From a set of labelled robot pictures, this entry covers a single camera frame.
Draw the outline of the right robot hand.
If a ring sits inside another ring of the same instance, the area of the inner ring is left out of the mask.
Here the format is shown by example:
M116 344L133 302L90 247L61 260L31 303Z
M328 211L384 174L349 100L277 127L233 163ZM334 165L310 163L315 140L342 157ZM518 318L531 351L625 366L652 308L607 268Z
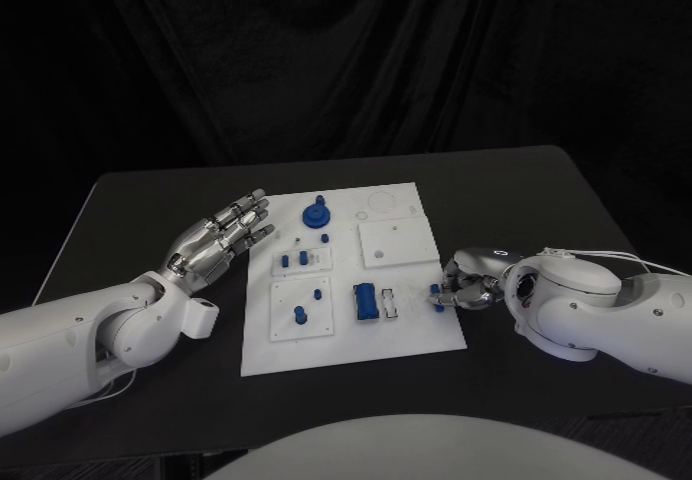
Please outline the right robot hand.
M429 300L436 306L483 310L505 298L514 266L524 257L507 250L469 247L458 250L443 269L440 291Z

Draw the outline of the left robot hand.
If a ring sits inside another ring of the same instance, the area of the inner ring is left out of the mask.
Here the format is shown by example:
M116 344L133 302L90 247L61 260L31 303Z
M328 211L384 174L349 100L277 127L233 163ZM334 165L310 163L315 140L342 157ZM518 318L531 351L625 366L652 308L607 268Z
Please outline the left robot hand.
M270 201L259 189L205 217L181 234L158 273L192 295L225 274L231 261L273 233L259 225L269 217Z

